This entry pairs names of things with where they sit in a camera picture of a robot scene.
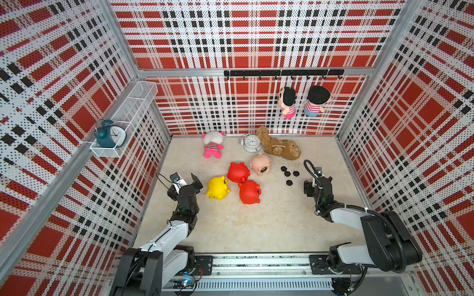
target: yellow piggy bank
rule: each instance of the yellow piggy bank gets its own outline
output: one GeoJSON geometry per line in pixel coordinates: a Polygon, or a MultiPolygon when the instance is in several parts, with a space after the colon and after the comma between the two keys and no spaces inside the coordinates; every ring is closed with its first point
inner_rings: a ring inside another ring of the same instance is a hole
{"type": "Polygon", "coordinates": [[[228,181],[224,176],[213,177],[208,184],[206,196],[218,200],[223,200],[230,189],[227,187],[228,181]]]}

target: clock face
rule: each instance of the clock face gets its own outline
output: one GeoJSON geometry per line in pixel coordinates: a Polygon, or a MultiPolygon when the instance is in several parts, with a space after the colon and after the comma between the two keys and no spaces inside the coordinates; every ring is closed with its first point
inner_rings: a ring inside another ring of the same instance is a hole
{"type": "Polygon", "coordinates": [[[245,145],[252,147],[258,146],[260,145],[260,139],[257,135],[248,135],[245,137],[245,145]]]}
{"type": "Polygon", "coordinates": [[[111,126],[110,138],[117,144],[117,147],[122,146],[123,142],[125,142],[125,130],[120,126],[111,126]]]}

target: black hook rack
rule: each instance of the black hook rack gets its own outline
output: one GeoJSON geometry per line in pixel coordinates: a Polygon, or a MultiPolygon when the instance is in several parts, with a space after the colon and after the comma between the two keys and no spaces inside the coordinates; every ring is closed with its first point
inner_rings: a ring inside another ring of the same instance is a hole
{"type": "Polygon", "coordinates": [[[306,76],[306,79],[310,79],[310,76],[321,76],[322,79],[326,79],[328,76],[337,76],[338,79],[342,79],[344,75],[344,69],[312,69],[312,70],[226,70],[224,71],[224,76],[226,79],[230,77],[243,77],[245,80],[246,77],[258,77],[259,80],[262,80],[262,76],[275,77],[275,80],[278,80],[278,77],[281,76],[290,76],[294,80],[297,76],[306,76]]]}

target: wire basket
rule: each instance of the wire basket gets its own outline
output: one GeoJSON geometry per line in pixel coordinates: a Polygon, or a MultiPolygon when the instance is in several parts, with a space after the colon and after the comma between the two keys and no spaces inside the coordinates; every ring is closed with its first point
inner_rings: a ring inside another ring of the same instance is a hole
{"type": "Polygon", "coordinates": [[[130,141],[140,125],[140,121],[143,119],[146,110],[157,92],[158,89],[154,82],[136,82],[136,85],[128,94],[127,98],[125,98],[124,102],[110,118],[114,122],[114,125],[120,126],[125,130],[125,134],[122,135],[122,137],[125,137],[125,141],[120,147],[115,145],[113,148],[104,148],[97,143],[97,140],[94,140],[91,145],[91,150],[94,154],[98,157],[121,157],[130,144],[130,141]]]}

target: red piggy bank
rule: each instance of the red piggy bank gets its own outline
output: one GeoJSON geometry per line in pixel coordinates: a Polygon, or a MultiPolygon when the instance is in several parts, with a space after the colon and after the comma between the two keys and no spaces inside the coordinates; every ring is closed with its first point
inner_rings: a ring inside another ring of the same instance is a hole
{"type": "Polygon", "coordinates": [[[250,170],[243,163],[236,164],[235,162],[230,163],[229,173],[227,173],[227,178],[235,183],[244,183],[247,181],[248,176],[250,176],[250,170]]]}
{"type": "Polygon", "coordinates": [[[245,181],[244,183],[239,183],[238,186],[240,187],[240,200],[244,204],[251,205],[260,203],[258,197],[262,194],[262,190],[260,189],[260,185],[255,183],[255,181],[245,181]]]}

